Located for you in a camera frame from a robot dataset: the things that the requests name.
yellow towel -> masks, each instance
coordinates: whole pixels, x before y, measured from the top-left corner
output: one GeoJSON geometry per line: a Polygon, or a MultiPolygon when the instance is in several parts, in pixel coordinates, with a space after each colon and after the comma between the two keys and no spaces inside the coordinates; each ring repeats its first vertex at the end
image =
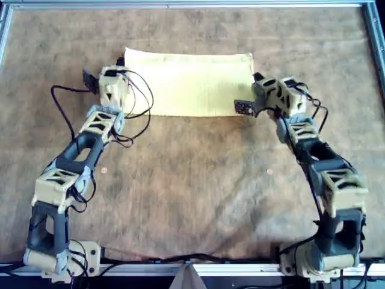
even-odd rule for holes
{"type": "MultiPolygon", "coordinates": [[[[154,94],[151,114],[160,116],[234,116],[234,99],[254,100],[251,54],[159,54],[126,48],[125,66],[139,73],[154,94]]],[[[140,77],[128,76],[147,96],[140,77]]],[[[143,95],[129,90],[125,112],[138,114],[147,108],[143,95]]]]}

brown fabric mat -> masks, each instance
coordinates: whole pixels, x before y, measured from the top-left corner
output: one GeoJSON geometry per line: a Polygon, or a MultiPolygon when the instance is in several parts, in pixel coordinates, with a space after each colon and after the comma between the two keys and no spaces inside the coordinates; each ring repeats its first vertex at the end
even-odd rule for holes
{"type": "MultiPolygon", "coordinates": [[[[34,181],[70,139],[50,86],[81,88],[83,67],[97,75],[125,46],[252,52],[255,71],[308,83],[330,110],[323,139],[370,189],[364,254],[384,255],[384,111],[368,43],[359,8],[15,11],[0,78],[0,259],[21,258],[34,181]]],[[[58,97],[76,130],[98,103],[58,97]]],[[[128,122],[125,134],[145,121],[128,122]]],[[[102,155],[97,194],[84,214],[70,212],[70,236],[131,258],[271,256],[275,245],[312,235],[309,187],[275,130],[266,115],[154,117],[132,148],[112,144],[102,155]]]]}

metal rail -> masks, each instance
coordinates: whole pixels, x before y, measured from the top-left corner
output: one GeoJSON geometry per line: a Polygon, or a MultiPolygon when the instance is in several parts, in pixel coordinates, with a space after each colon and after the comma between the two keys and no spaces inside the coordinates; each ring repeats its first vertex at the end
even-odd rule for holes
{"type": "Polygon", "coordinates": [[[385,101],[385,40],[375,2],[363,6],[366,27],[371,40],[371,48],[377,76],[381,87],[382,97],[385,101]]]}
{"type": "MultiPolygon", "coordinates": [[[[100,265],[100,271],[109,264],[100,265]]],[[[104,276],[175,276],[180,264],[130,264],[112,268],[104,276]]],[[[194,264],[199,276],[284,276],[278,264],[194,264]]],[[[365,265],[343,270],[346,277],[363,276],[365,265]]],[[[41,270],[33,266],[25,266],[14,271],[22,276],[40,276],[41,270]]],[[[385,276],[385,264],[372,264],[368,276],[385,276]]]]}
{"type": "Polygon", "coordinates": [[[134,5],[224,5],[230,4],[236,7],[239,4],[245,3],[250,5],[255,5],[258,7],[265,7],[268,5],[269,7],[277,7],[277,6],[286,6],[291,5],[295,7],[296,5],[351,5],[357,4],[362,5],[364,3],[370,3],[374,0],[5,0],[4,3],[13,3],[13,4],[39,4],[39,3],[47,3],[47,4],[66,4],[66,3],[103,3],[103,4],[134,4],[134,5]]]}
{"type": "Polygon", "coordinates": [[[178,8],[336,8],[360,7],[358,3],[317,3],[317,4],[261,4],[252,1],[170,1],[170,2],[39,2],[14,4],[18,10],[79,10],[79,9],[178,9],[178,8]]]}
{"type": "Polygon", "coordinates": [[[13,6],[3,4],[0,11],[0,65],[7,45],[8,32],[11,27],[13,6]]]}

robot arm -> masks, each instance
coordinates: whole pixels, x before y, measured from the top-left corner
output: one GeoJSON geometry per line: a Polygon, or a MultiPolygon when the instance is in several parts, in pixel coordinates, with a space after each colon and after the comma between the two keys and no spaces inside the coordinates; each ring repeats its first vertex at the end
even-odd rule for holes
{"type": "Polygon", "coordinates": [[[313,121],[315,115],[306,115],[306,98],[310,95],[305,84],[293,77],[277,81],[260,73],[254,75],[254,80],[256,101],[236,100],[235,110],[255,117],[266,107],[272,111],[277,135],[289,145],[305,173],[320,216],[314,236],[281,247],[281,270],[286,275],[310,278],[312,282],[330,282],[331,277],[339,276],[340,269],[359,264],[368,189],[357,170],[320,138],[313,121]],[[317,197],[322,200],[323,213],[317,197]]]}
{"type": "Polygon", "coordinates": [[[51,278],[52,282],[69,283],[74,276],[99,274],[100,246],[93,241],[70,240],[69,208],[79,213],[85,210],[95,193],[93,173],[99,157],[114,136],[120,135],[125,125],[123,108],[128,79],[116,73],[124,68],[104,67],[99,80],[84,72],[85,84],[92,92],[100,92],[102,106],[91,107],[79,134],[35,182],[23,261],[26,265],[41,268],[42,277],[51,278]],[[91,83],[99,86],[96,89],[91,83]],[[76,160],[84,149],[89,149],[85,160],[76,160]],[[93,192],[86,199],[91,182],[93,192]],[[73,205],[76,202],[84,209],[76,209],[73,205]],[[48,217],[54,223],[53,234],[46,229],[48,217]]]}

black wire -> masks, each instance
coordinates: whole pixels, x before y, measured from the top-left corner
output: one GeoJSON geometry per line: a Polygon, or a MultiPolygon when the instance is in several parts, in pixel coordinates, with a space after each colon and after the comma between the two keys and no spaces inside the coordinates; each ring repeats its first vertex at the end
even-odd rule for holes
{"type": "Polygon", "coordinates": [[[131,111],[128,114],[126,114],[125,119],[127,119],[131,115],[131,113],[133,112],[133,110],[135,108],[135,104],[137,103],[137,96],[135,94],[134,88],[132,87],[132,85],[130,83],[128,84],[128,87],[131,87],[132,93],[134,94],[134,104],[132,105],[131,111]]]}
{"type": "Polygon", "coordinates": [[[86,92],[90,92],[90,90],[88,90],[88,89],[73,89],[71,87],[65,87],[65,86],[61,86],[61,85],[53,85],[51,87],[52,99],[54,100],[57,108],[59,109],[61,115],[63,116],[64,120],[66,121],[67,126],[68,126],[68,128],[70,129],[70,132],[71,132],[71,140],[74,141],[74,139],[75,139],[75,132],[73,130],[73,127],[72,127],[72,125],[71,125],[71,123],[70,123],[66,113],[62,109],[61,105],[58,102],[58,99],[55,96],[55,89],[62,89],[62,90],[67,90],[69,92],[77,92],[77,93],[86,93],[86,92]]]}
{"type": "Polygon", "coordinates": [[[329,115],[329,110],[327,109],[327,107],[321,105],[321,101],[318,98],[313,98],[313,96],[311,96],[308,92],[305,92],[303,89],[300,89],[298,86],[305,86],[307,89],[309,89],[309,88],[307,87],[307,84],[303,83],[303,82],[297,82],[293,86],[293,88],[296,91],[298,91],[298,92],[302,93],[303,95],[305,95],[307,100],[310,101],[313,104],[313,106],[316,108],[316,110],[314,111],[313,116],[312,116],[313,119],[317,115],[318,110],[320,108],[322,108],[325,111],[324,118],[323,118],[323,120],[321,122],[321,125],[319,126],[319,129],[318,129],[318,133],[321,133],[322,129],[324,128],[324,125],[325,125],[325,122],[327,120],[327,117],[329,115]]]}
{"type": "Polygon", "coordinates": [[[309,238],[306,238],[305,240],[302,240],[302,241],[299,241],[297,243],[294,243],[292,245],[290,245],[289,247],[286,247],[284,249],[282,249],[281,251],[278,252],[278,256],[282,255],[282,254],[285,254],[285,253],[288,253],[290,252],[292,249],[297,249],[299,246],[303,245],[303,244],[306,244],[312,240],[315,239],[315,237],[317,237],[317,233],[315,233],[314,235],[312,235],[311,237],[309,238]]]}
{"type": "Polygon", "coordinates": [[[71,205],[69,206],[69,208],[72,208],[74,211],[76,211],[77,213],[84,213],[85,210],[87,209],[88,207],[88,203],[92,200],[92,198],[94,198],[95,196],[95,192],[96,192],[96,181],[95,181],[95,178],[94,178],[94,174],[93,172],[91,172],[91,181],[92,181],[92,185],[93,185],[93,191],[92,191],[92,194],[91,196],[88,198],[88,200],[85,199],[85,197],[83,197],[79,192],[78,190],[76,189],[75,186],[72,186],[68,189],[68,194],[69,196],[73,196],[73,198],[75,199],[75,201],[81,203],[81,204],[84,204],[84,208],[82,210],[79,210],[77,209],[77,207],[75,207],[74,205],[71,205]]]}
{"type": "Polygon", "coordinates": [[[134,142],[132,142],[129,146],[126,146],[125,144],[121,143],[121,142],[118,141],[118,140],[111,140],[111,143],[118,143],[118,144],[120,144],[121,146],[123,146],[125,149],[129,149],[129,148],[134,144],[134,142]]]}
{"type": "Polygon", "coordinates": [[[137,117],[142,116],[143,114],[149,112],[149,111],[152,109],[152,107],[153,107],[153,105],[154,105],[154,95],[153,95],[152,90],[151,90],[149,84],[147,83],[147,81],[146,81],[146,80],[145,80],[139,73],[137,73],[137,72],[135,72],[135,71],[132,71],[132,70],[129,70],[129,69],[128,69],[128,70],[121,70],[121,71],[118,72],[118,73],[120,73],[120,74],[122,74],[123,76],[127,77],[127,79],[129,80],[129,82],[131,82],[132,85],[133,85],[133,86],[134,86],[134,87],[135,87],[135,88],[136,88],[136,89],[137,89],[137,90],[138,90],[138,91],[145,97],[145,95],[144,95],[144,93],[141,91],[141,89],[140,89],[140,88],[133,82],[132,79],[130,79],[130,77],[128,77],[128,76],[126,75],[126,72],[133,73],[133,74],[139,76],[139,77],[141,78],[141,80],[144,82],[144,84],[147,86],[147,89],[149,90],[149,92],[150,92],[150,94],[151,94],[151,98],[152,98],[151,106],[149,106],[148,109],[142,111],[140,114],[137,114],[137,115],[135,115],[135,116],[127,117],[127,119],[134,119],[134,118],[137,118],[137,117]]]}
{"type": "Polygon", "coordinates": [[[77,263],[77,265],[80,266],[81,269],[83,269],[83,273],[79,277],[81,278],[83,275],[88,277],[88,260],[87,260],[87,253],[85,251],[85,247],[78,240],[71,240],[71,241],[77,242],[82,247],[82,250],[83,250],[83,253],[70,250],[70,253],[77,255],[77,256],[81,256],[84,259],[84,266],[83,266],[83,264],[81,264],[77,259],[72,258],[72,260],[75,263],[77,263]]]}
{"type": "Polygon", "coordinates": [[[130,141],[131,143],[134,142],[132,138],[127,137],[125,135],[118,134],[115,130],[112,131],[112,134],[117,141],[120,141],[122,143],[126,143],[128,141],[130,141]]]}
{"type": "Polygon", "coordinates": [[[168,263],[176,263],[176,262],[186,262],[191,259],[199,259],[201,261],[210,261],[213,263],[222,263],[222,264],[227,264],[227,263],[241,263],[244,261],[259,261],[258,259],[244,259],[244,258],[239,258],[239,259],[231,259],[231,258],[222,258],[222,257],[217,257],[213,256],[210,254],[205,254],[205,253],[194,253],[194,254],[189,254],[189,255],[176,255],[176,256],[171,256],[168,258],[148,258],[144,260],[133,260],[133,261],[119,261],[115,259],[108,259],[105,258],[105,260],[109,263],[113,263],[107,268],[105,268],[99,276],[103,276],[106,272],[111,270],[112,268],[115,268],[120,265],[126,265],[126,264],[168,264],[168,263]]]}
{"type": "Polygon", "coordinates": [[[138,134],[135,134],[133,137],[131,137],[133,140],[135,139],[135,138],[137,138],[137,137],[139,137],[142,133],[144,133],[145,131],[146,131],[146,129],[149,127],[149,125],[150,125],[150,121],[151,121],[151,108],[153,107],[153,105],[154,105],[154,95],[153,95],[153,93],[152,93],[152,91],[151,91],[151,88],[149,87],[149,85],[148,85],[148,83],[146,82],[146,80],[139,74],[139,73],[136,73],[136,72],[134,72],[134,71],[132,71],[132,70],[124,70],[124,72],[118,72],[119,74],[122,74],[124,77],[126,77],[127,78],[127,80],[129,81],[129,83],[131,83],[142,95],[143,95],[143,97],[145,98],[145,100],[146,100],[146,102],[147,102],[147,105],[148,105],[148,108],[146,109],[146,110],[144,110],[144,111],[142,111],[140,114],[137,114],[137,115],[135,115],[135,116],[126,116],[125,117],[125,119],[134,119],[134,118],[136,118],[136,117],[140,117],[140,116],[142,116],[142,115],[144,115],[144,114],[146,114],[147,112],[149,113],[148,114],[148,119],[147,119],[147,123],[146,123],[146,125],[145,125],[145,127],[138,133],[138,134]],[[148,90],[149,90],[149,92],[150,92],[150,95],[151,95],[151,98],[152,98],[152,102],[151,102],[151,105],[150,105],[150,102],[149,102],[149,100],[147,99],[147,96],[141,91],[141,89],[134,83],[134,81],[130,78],[130,77],[128,77],[125,73],[126,72],[130,72],[130,73],[134,73],[134,74],[136,74],[136,75],[138,75],[142,80],[143,80],[143,82],[145,83],[145,85],[147,86],[147,88],[148,88],[148,90]]]}
{"type": "Polygon", "coordinates": [[[351,163],[346,159],[346,158],[344,158],[344,157],[341,157],[350,167],[353,167],[352,165],[351,165],[351,163]]]}

